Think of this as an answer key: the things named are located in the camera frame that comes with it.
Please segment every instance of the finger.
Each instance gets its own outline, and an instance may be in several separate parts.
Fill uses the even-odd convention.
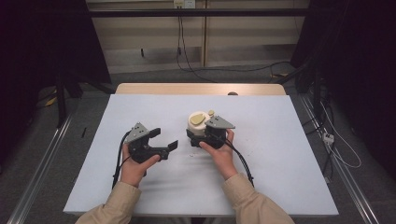
[[[131,155],[129,154],[129,149],[128,149],[128,144],[123,144],[122,145],[122,160],[127,159]]]
[[[205,151],[207,151],[210,155],[213,155],[213,153],[216,151],[212,146],[208,145],[206,142],[200,142],[199,146],[203,148]]]
[[[232,143],[233,142],[233,131],[231,129],[227,129],[226,132],[227,132],[227,140]]]
[[[148,160],[146,160],[143,163],[141,163],[140,165],[145,170],[147,170],[148,168],[150,168],[152,165],[154,165],[159,160],[160,160],[160,155],[154,155],[154,156],[150,157]]]

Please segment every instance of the person's left hand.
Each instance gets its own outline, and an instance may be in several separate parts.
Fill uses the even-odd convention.
[[[124,161],[128,157],[130,157],[128,145],[124,144],[122,146],[122,160]],[[154,155],[143,163],[137,163],[129,158],[121,167],[120,181],[138,188],[144,173],[159,160],[159,155]]]

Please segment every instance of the person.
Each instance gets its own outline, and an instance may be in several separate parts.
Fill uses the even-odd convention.
[[[233,142],[234,133],[227,129],[227,140]],[[235,210],[236,223],[294,223],[290,216],[275,202],[256,191],[247,177],[238,174],[233,164],[233,150],[223,145],[214,149],[205,142],[200,147],[210,154],[225,182],[223,191]],[[128,147],[122,148],[122,160],[129,157]],[[120,181],[110,193],[105,204],[82,215],[77,224],[84,223],[129,223],[134,205],[140,196],[139,183],[143,174],[154,165],[160,156],[155,155],[139,164],[128,159],[121,167]]]

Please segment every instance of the beige sleeve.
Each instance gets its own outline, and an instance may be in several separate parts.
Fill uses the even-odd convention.
[[[140,189],[117,182],[107,202],[82,215],[76,223],[129,223],[140,194]]]
[[[236,223],[294,223],[281,207],[257,192],[242,174],[226,180],[223,190],[235,210]]]

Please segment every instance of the human hand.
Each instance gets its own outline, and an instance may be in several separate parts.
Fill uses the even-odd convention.
[[[127,158],[128,160],[121,166],[120,181],[138,188],[147,169],[159,161],[160,156],[154,155],[142,163],[132,160],[130,156],[128,144],[124,144],[122,146],[122,160],[125,161]]]
[[[229,143],[233,142],[233,131],[227,129],[227,140]],[[219,149],[214,149],[212,146],[205,142],[200,142],[199,146],[207,151],[211,156],[219,172],[225,180],[233,175],[238,174],[235,166],[233,165],[233,149],[227,145],[223,145]]]

